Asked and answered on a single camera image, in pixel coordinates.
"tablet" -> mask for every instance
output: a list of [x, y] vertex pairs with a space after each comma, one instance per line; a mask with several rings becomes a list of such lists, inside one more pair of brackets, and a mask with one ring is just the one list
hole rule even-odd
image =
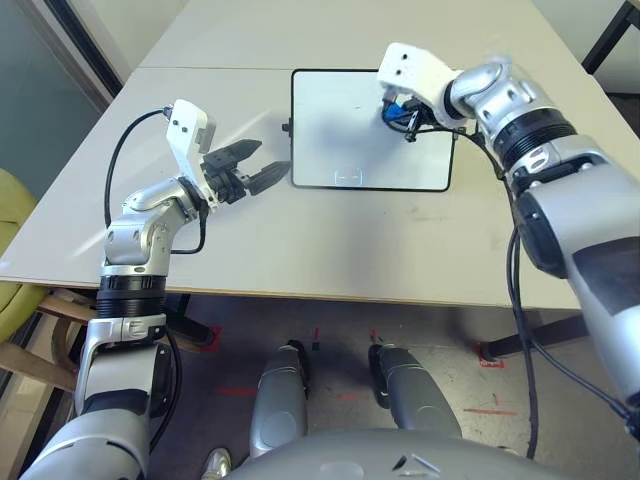
[[376, 70], [295, 70], [291, 76], [292, 181], [298, 187], [442, 192], [453, 135], [414, 143], [380, 117]]

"red tape marking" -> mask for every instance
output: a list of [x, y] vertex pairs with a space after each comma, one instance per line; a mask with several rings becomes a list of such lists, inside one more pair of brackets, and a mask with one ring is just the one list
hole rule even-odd
[[218, 349], [218, 344], [220, 343], [220, 334], [222, 333], [221, 327], [211, 327], [209, 328], [216, 336], [214, 338], [213, 343], [211, 345], [207, 345], [206, 347], [200, 347], [201, 352], [215, 352]]
[[218, 387], [215, 392], [220, 395], [257, 395], [258, 391], [250, 388], [225, 388]]
[[498, 359], [497, 362], [490, 362], [482, 358], [482, 344], [479, 343], [476, 347], [476, 354], [478, 355], [478, 361], [480, 362], [480, 366], [484, 368], [504, 368], [504, 360]]
[[505, 415], [508, 417], [515, 417], [518, 415], [517, 412], [512, 412], [510, 410], [483, 410], [481, 408], [465, 408], [464, 412], [469, 413], [478, 413], [480, 415]]
[[340, 400], [358, 400], [360, 398], [366, 398], [364, 395], [358, 395], [356, 393], [339, 393], [336, 396]]

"metal table leg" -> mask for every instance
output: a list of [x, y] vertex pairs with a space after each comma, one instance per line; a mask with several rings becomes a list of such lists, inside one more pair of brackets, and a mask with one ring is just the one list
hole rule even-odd
[[631, 2], [625, 1], [582, 61], [582, 66], [587, 73], [593, 74], [598, 69], [627, 31], [629, 25], [635, 25], [640, 29], [640, 10]]
[[[582, 315], [565, 318], [557, 322], [549, 323], [541, 327], [531, 329], [531, 333], [542, 345], [566, 342], [589, 335]], [[487, 361], [496, 361], [497, 358], [512, 353], [521, 352], [520, 337], [511, 335], [482, 345], [480, 354]]]

